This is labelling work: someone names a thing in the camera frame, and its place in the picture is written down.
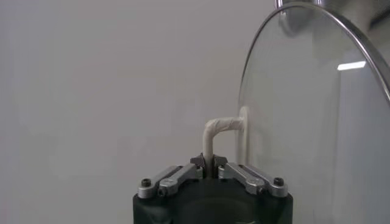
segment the white pipe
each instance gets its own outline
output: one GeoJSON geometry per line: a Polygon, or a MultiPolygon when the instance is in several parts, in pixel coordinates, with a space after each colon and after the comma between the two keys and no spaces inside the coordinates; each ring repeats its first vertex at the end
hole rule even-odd
{"type": "Polygon", "coordinates": [[[213,174],[213,138],[219,132],[229,130],[243,130],[243,117],[222,117],[210,120],[205,125],[203,132],[203,157],[206,166],[206,177],[211,178],[213,174]]]}

